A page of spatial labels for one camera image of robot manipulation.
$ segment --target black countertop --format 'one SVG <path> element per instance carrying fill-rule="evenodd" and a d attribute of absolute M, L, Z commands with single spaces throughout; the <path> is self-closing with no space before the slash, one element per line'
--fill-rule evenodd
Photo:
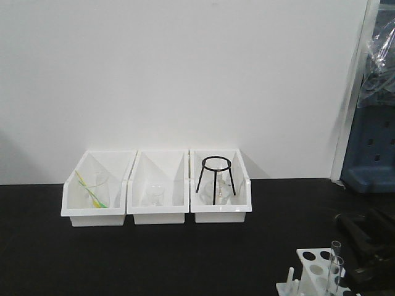
<path fill-rule="evenodd" d="M 395 197 L 358 195 L 327 179 L 252 180 L 245 223 L 73 228 L 62 184 L 0 186 L 0 295 L 277 295 L 296 249 L 343 243 L 339 213 Z"/>

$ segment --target rack hole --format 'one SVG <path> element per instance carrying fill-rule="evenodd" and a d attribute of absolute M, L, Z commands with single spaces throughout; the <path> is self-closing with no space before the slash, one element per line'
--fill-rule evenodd
<path fill-rule="evenodd" d="M 311 253 L 311 252 L 303 252 L 303 257 L 306 260 L 309 260 L 309 261 L 314 261 L 315 260 L 315 255 L 313 253 Z"/>
<path fill-rule="evenodd" d="M 332 266 L 331 272 L 333 274 L 339 273 L 339 268 L 337 266 Z"/>
<path fill-rule="evenodd" d="M 329 257 L 330 257 L 330 253 L 329 252 L 327 252 L 327 251 L 321 251 L 320 252 L 320 255 L 321 255 L 321 257 L 323 258 L 323 259 L 325 259 L 325 260 L 329 260 Z"/>
<path fill-rule="evenodd" d="M 310 270 L 312 273 L 316 274 L 317 276 L 323 274 L 323 269 L 318 265 L 310 265 Z"/>

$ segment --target plastic storage bin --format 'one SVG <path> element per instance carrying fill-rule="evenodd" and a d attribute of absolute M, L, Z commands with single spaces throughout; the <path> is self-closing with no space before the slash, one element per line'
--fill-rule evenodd
<path fill-rule="evenodd" d="M 395 108 L 357 109 L 341 180 L 359 193 L 395 192 Z"/>
<path fill-rule="evenodd" d="M 187 150 L 141 150 L 128 183 L 135 224 L 184 223 L 189 212 Z"/>
<path fill-rule="evenodd" d="M 63 187 L 61 216 L 68 216 L 73 226 L 115 226 L 123 225 L 126 214 L 127 181 L 133 166 L 136 151 L 93 152 L 86 151 L 66 180 Z M 92 198 L 79 183 L 75 170 L 87 184 L 95 182 L 94 175 L 105 174 L 108 192 L 107 208 L 96 208 Z"/>
<path fill-rule="evenodd" d="M 204 171 L 202 175 L 199 192 L 196 189 L 202 170 L 202 161 L 206 157 L 221 156 L 231 161 L 231 174 L 235 185 L 236 195 L 233 195 L 229 171 L 222 172 L 224 186 L 232 192 L 226 204 L 208 204 L 204 197 L 205 185 L 214 179 L 213 172 Z M 229 150 L 191 150 L 191 212 L 195 213 L 197 223 L 222 223 L 222 222 L 244 222 L 246 212 L 252 211 L 251 205 L 251 181 L 248 177 L 246 167 L 239 149 Z M 212 165 L 222 168 L 223 161 L 214 160 Z"/>

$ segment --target test tube rack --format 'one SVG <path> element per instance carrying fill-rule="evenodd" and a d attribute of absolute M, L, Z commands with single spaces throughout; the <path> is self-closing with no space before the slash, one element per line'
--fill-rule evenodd
<path fill-rule="evenodd" d="M 324 249 L 297 249 L 303 265 L 301 280 L 293 279 L 294 268 L 290 267 L 286 282 L 276 284 L 279 296 L 324 296 L 329 272 L 330 248 Z M 358 296 L 351 292 L 348 287 L 343 287 L 340 281 L 338 294 L 336 296 Z"/>

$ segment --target white wall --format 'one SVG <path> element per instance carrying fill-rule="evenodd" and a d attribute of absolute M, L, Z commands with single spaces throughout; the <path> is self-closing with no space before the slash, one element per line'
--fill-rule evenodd
<path fill-rule="evenodd" d="M 0 0 L 0 184 L 86 149 L 234 148 L 329 177 L 367 0 Z"/>

